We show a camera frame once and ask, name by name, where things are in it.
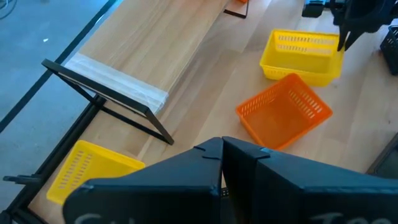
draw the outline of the black metal frame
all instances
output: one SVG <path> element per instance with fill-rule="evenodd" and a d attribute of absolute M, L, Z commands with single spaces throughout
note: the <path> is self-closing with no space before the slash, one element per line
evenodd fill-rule
<path fill-rule="evenodd" d="M 237 13 L 237 12 L 230 11 L 228 9 L 225 9 L 224 13 L 226 13 L 228 15 L 231 15 L 231 16 L 236 16 L 236 17 L 245 19 L 245 18 L 247 18 L 248 13 L 249 13 L 249 1 L 250 0 L 248 0 L 248 2 L 246 3 L 246 14 L 240 14 L 240 13 Z"/>
<path fill-rule="evenodd" d="M 174 140 L 171 137 L 171 135 L 166 131 L 162 123 L 160 123 L 160 121 L 156 118 L 156 116 L 153 114 L 153 112 L 149 109 L 148 106 L 143 105 L 142 103 L 137 102 L 136 100 L 128 98 L 127 96 L 124 96 L 102 84 L 99 84 L 98 82 L 86 78 L 83 75 L 80 75 L 79 73 L 69 70 L 64 66 L 59 65 L 50 60 L 45 59 L 42 62 L 42 65 L 45 66 L 48 70 L 50 70 L 54 74 L 56 74 L 58 77 L 60 77 L 66 84 L 68 84 L 70 87 L 72 87 L 80 95 L 85 97 L 88 101 L 90 101 L 94 105 L 96 105 L 94 98 L 90 94 L 88 94 L 84 89 L 82 89 L 81 86 L 89 88 L 90 90 L 93 90 L 97 94 L 101 95 L 103 98 L 113 101 L 118 105 L 123 106 L 125 109 L 132 111 L 133 113 L 147 119 L 159 131 L 160 134 L 103 105 L 102 106 L 96 105 L 101 111 L 104 111 L 105 113 L 114 116 L 115 118 L 120 119 L 121 121 L 124 121 L 125 123 L 130 124 L 131 126 L 134 126 L 135 128 L 140 129 L 141 131 L 150 134 L 157 139 L 160 139 L 161 141 L 164 141 L 168 144 L 174 143 Z"/>
<path fill-rule="evenodd" d="M 378 177 L 396 179 L 397 178 L 396 175 L 394 176 L 391 176 L 390 174 L 386 175 L 385 173 L 380 172 L 380 170 L 382 169 L 383 166 L 388 166 L 386 165 L 386 161 L 388 160 L 388 158 L 393 156 L 392 154 L 394 153 L 394 151 L 397 150 L 398 150 L 398 133 L 390 140 L 390 142 L 383 149 L 383 151 L 380 153 L 377 159 L 372 163 L 367 173 Z"/>
<path fill-rule="evenodd" d="M 5 224 L 11 224 L 11 220 L 19 224 L 47 223 L 30 210 L 28 206 L 100 111 L 98 106 L 104 105 L 106 102 L 104 98 L 98 95 L 94 97 L 94 100 L 94 103 L 90 102 L 88 104 L 79 118 L 74 122 L 61 141 L 55 146 L 55 149 L 34 174 L 36 177 L 40 177 L 40 182 L 26 185 L 19 192 L 14 201 L 11 202 L 10 206 L 2 211 L 0 214 L 0 221 L 4 221 Z"/>

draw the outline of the plastic basket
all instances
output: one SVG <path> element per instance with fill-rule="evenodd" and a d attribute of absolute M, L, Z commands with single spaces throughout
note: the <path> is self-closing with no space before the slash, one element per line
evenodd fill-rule
<path fill-rule="evenodd" d="M 236 108 L 255 142 L 281 150 L 333 112 L 296 74 L 290 74 Z"/>
<path fill-rule="evenodd" d="M 381 52 L 392 75 L 398 75 L 398 26 L 390 26 L 389 32 L 380 45 Z"/>
<path fill-rule="evenodd" d="M 62 205 L 86 180 L 121 177 L 144 167 L 143 162 L 133 158 L 86 141 L 78 141 L 47 192 L 47 199 Z"/>
<path fill-rule="evenodd" d="M 337 46 L 337 34 L 273 30 L 260 66 L 269 79 L 296 73 L 309 85 L 326 86 L 343 66 L 344 49 L 338 52 Z"/>

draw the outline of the table surface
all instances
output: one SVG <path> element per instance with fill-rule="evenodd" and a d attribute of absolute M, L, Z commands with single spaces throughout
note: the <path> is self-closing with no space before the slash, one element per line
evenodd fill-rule
<path fill-rule="evenodd" d="M 77 55 L 170 92 L 228 1 L 125 0 Z"/>
<path fill-rule="evenodd" d="M 81 139 L 142 160 L 147 166 L 214 136 L 252 141 L 234 109 L 275 83 L 264 78 L 258 65 L 271 30 L 338 32 L 329 12 L 324 12 L 318 19 L 302 18 L 302 6 L 303 1 L 300 0 L 252 0 L 249 17 L 245 20 L 226 14 L 219 16 L 174 91 L 170 92 L 169 101 L 157 115 L 175 139 L 173 146 L 101 111 Z M 123 22 L 126 18 L 121 16 L 119 19 Z M 126 26 L 124 32 L 132 35 L 130 29 L 133 28 Z M 379 53 L 379 45 L 386 32 L 387 27 L 383 27 L 376 34 L 362 36 L 346 52 L 341 78 L 327 87 L 313 88 L 334 114 L 284 152 L 366 172 L 398 130 L 398 79 L 390 76 Z M 106 39 L 107 30 L 104 27 L 100 33 Z M 98 37 L 93 42 L 101 42 L 101 39 Z M 116 43 L 110 46 L 120 47 Z M 109 57 L 105 54 L 112 47 L 102 51 L 99 49 L 93 44 L 91 47 L 84 46 L 82 51 L 95 55 L 95 60 L 109 60 L 112 66 L 121 66 L 119 69 L 138 66 L 134 64 L 134 57 L 130 58 L 133 64 L 129 65 L 126 61 L 115 60 L 113 57 L 117 55 Z M 142 121 L 124 108 L 107 104 L 127 117 Z M 29 205 L 32 211 L 49 223 L 63 222 L 61 206 L 45 198 L 59 168 Z"/>

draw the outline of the metal stand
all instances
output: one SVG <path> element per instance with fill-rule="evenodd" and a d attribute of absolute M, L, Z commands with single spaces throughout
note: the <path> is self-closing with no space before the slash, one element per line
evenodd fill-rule
<path fill-rule="evenodd" d="M 45 59 L 42 62 L 42 65 L 44 65 L 47 69 L 49 69 L 51 72 L 60 77 L 66 84 L 68 84 L 70 87 L 76 90 L 89 102 L 97 106 L 101 111 L 104 111 L 105 113 L 117 119 L 120 119 L 121 121 L 124 121 L 125 123 L 130 124 L 131 126 L 134 126 L 135 128 L 140 129 L 141 131 L 150 134 L 157 139 L 160 139 L 161 141 L 164 141 L 168 144 L 174 143 L 174 140 L 171 137 L 171 135 L 166 131 L 166 129 L 163 127 L 160 121 L 156 118 L 153 112 L 146 105 L 143 105 L 140 102 L 130 99 L 106 86 L 96 83 L 93 80 L 90 80 L 89 78 L 86 78 L 83 75 L 80 75 L 50 60 Z M 87 87 L 90 90 L 93 90 L 97 94 L 101 95 L 103 98 L 111 100 L 117 103 L 118 105 L 124 107 L 125 109 L 132 111 L 133 113 L 147 119 L 159 131 L 160 134 L 156 131 L 153 131 L 143 126 L 142 124 L 139 124 L 105 107 L 104 105 L 97 104 L 96 100 L 80 86 Z"/>
<path fill-rule="evenodd" d="M 227 10 L 227 9 L 224 10 L 224 13 L 227 13 L 228 15 L 236 16 L 236 17 L 239 17 L 239 18 L 242 18 L 242 19 L 247 18 L 248 12 L 249 12 L 249 0 L 248 0 L 248 3 L 246 3 L 246 14 L 245 15 L 237 13 L 237 12 L 233 12 L 233 11 L 230 11 L 230 10 Z"/>

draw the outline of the yellow basket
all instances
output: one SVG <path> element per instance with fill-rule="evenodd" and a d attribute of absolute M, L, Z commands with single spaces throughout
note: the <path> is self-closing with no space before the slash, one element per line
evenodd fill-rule
<path fill-rule="evenodd" d="M 86 180 L 122 177 L 144 167 L 141 161 L 86 141 L 78 141 L 47 192 L 47 199 L 62 205 Z"/>
<path fill-rule="evenodd" d="M 296 73 L 309 85 L 326 86 L 343 66 L 344 49 L 338 52 L 337 45 L 337 34 L 273 30 L 260 66 L 269 79 Z"/>

